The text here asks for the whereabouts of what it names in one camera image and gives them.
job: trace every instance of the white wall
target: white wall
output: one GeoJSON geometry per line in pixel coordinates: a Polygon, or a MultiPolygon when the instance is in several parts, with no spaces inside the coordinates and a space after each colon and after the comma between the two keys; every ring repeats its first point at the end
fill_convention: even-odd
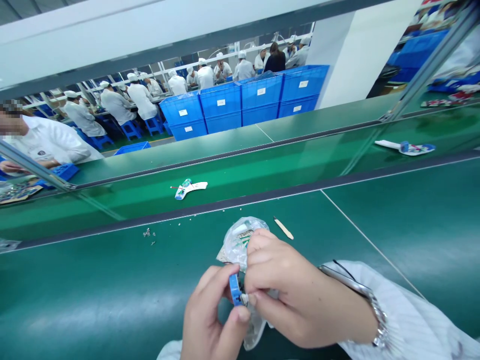
{"type": "Polygon", "coordinates": [[[318,21],[307,64],[331,65],[317,109],[363,100],[369,94],[422,0],[394,0],[318,21]],[[324,29],[334,28],[339,35],[324,29]]]}

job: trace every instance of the worker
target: worker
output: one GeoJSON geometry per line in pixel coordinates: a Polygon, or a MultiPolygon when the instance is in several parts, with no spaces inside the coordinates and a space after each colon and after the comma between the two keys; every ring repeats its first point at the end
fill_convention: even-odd
{"type": "MultiPolygon", "coordinates": [[[[22,115],[21,104],[14,100],[0,104],[0,136],[47,169],[104,158],[70,126],[42,117],[22,115]]],[[[9,160],[0,162],[0,170],[11,176],[26,173],[20,165],[9,160]]]]}
{"type": "Polygon", "coordinates": [[[238,65],[235,67],[233,81],[250,79],[255,76],[254,66],[247,60],[247,53],[243,50],[238,53],[238,65]]]}
{"type": "Polygon", "coordinates": [[[130,96],[136,104],[138,115],[140,115],[143,120],[148,120],[157,116],[159,108],[152,103],[154,99],[152,98],[150,91],[140,84],[139,77],[130,72],[127,74],[127,78],[130,80],[128,96],[130,96]]]}
{"type": "Polygon", "coordinates": [[[240,265],[211,266],[186,305],[183,341],[166,344],[157,360],[237,359],[249,309],[300,348],[339,344],[352,360],[480,359],[480,343],[437,307],[362,262],[317,268],[266,229],[251,235],[247,256],[248,307],[233,307],[219,322],[218,306],[240,265]]]}
{"type": "Polygon", "coordinates": [[[140,75],[143,76],[143,81],[146,82],[146,86],[151,96],[157,97],[164,93],[157,80],[149,78],[146,72],[142,72],[140,75]]]}
{"type": "Polygon", "coordinates": [[[188,75],[186,76],[186,84],[193,88],[199,85],[199,75],[198,72],[194,70],[192,66],[186,68],[188,75]]]}
{"type": "Polygon", "coordinates": [[[130,102],[118,92],[115,92],[109,82],[102,81],[100,86],[103,89],[103,92],[100,94],[101,105],[115,118],[120,126],[137,117],[136,112],[130,111],[132,106],[130,102]]]}
{"type": "Polygon", "coordinates": [[[300,41],[298,51],[286,62],[286,69],[298,68],[305,65],[307,62],[307,56],[309,55],[310,40],[312,40],[312,38],[307,36],[300,41]]]}
{"type": "Polygon", "coordinates": [[[267,52],[267,48],[264,47],[263,49],[261,49],[260,53],[255,57],[255,62],[253,63],[255,71],[263,69],[269,57],[270,53],[267,52]]]}
{"type": "Polygon", "coordinates": [[[197,74],[200,90],[212,88],[215,82],[215,75],[212,68],[207,66],[207,61],[203,57],[198,59],[198,66],[197,74]]]}
{"type": "Polygon", "coordinates": [[[279,50],[279,45],[274,42],[270,46],[270,56],[266,60],[263,72],[279,72],[285,70],[285,53],[279,50]]]}
{"type": "Polygon", "coordinates": [[[94,138],[107,134],[105,129],[95,121],[95,116],[84,105],[80,105],[81,97],[75,91],[65,91],[65,95],[67,102],[63,108],[67,116],[85,135],[94,138]]]}
{"type": "MultiPolygon", "coordinates": [[[[216,57],[220,58],[224,54],[222,52],[219,52],[216,57]]],[[[213,73],[215,74],[215,79],[218,83],[224,82],[229,76],[232,76],[232,69],[230,68],[230,65],[228,62],[223,61],[222,59],[218,59],[216,61],[216,66],[215,69],[213,70],[213,73]]]]}
{"type": "Polygon", "coordinates": [[[170,80],[168,80],[168,85],[170,86],[173,95],[176,96],[187,93],[189,87],[187,85],[187,81],[183,77],[178,76],[175,70],[170,70],[168,72],[168,76],[170,76],[170,80]]]}
{"type": "Polygon", "coordinates": [[[292,35],[286,43],[286,48],[283,49],[283,53],[285,54],[285,61],[286,62],[288,60],[290,60],[290,58],[293,55],[295,55],[295,53],[298,51],[298,48],[295,45],[295,41],[297,41],[297,36],[292,35]]]}

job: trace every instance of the ceiling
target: ceiling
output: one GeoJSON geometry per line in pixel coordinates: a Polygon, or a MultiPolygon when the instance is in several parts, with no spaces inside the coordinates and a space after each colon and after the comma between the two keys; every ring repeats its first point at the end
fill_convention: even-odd
{"type": "Polygon", "coordinates": [[[0,26],[85,0],[0,0],[0,26]]]}

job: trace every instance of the hand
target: hand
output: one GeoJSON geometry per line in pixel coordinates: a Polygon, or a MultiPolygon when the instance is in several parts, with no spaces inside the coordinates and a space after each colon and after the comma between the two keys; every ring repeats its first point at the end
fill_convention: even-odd
{"type": "Polygon", "coordinates": [[[181,360],[235,360],[239,355],[250,312],[234,307],[223,326],[218,318],[220,300],[230,295],[229,277],[239,270],[238,264],[211,266],[201,277],[185,309],[181,360]]]}
{"type": "Polygon", "coordinates": [[[378,323],[356,292],[325,275],[286,242],[265,229],[248,243],[245,291],[250,304],[301,348],[353,340],[370,343],[378,323]],[[278,300],[264,290],[277,289],[278,300]]]}

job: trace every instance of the woman with dark hair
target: woman with dark hair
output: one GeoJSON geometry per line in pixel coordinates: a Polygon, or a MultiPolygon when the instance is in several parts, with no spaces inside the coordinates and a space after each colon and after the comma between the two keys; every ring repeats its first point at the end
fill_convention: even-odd
{"type": "Polygon", "coordinates": [[[274,73],[285,70],[285,53],[279,50],[279,45],[274,42],[270,46],[270,57],[267,59],[263,72],[272,71],[274,73]]]}

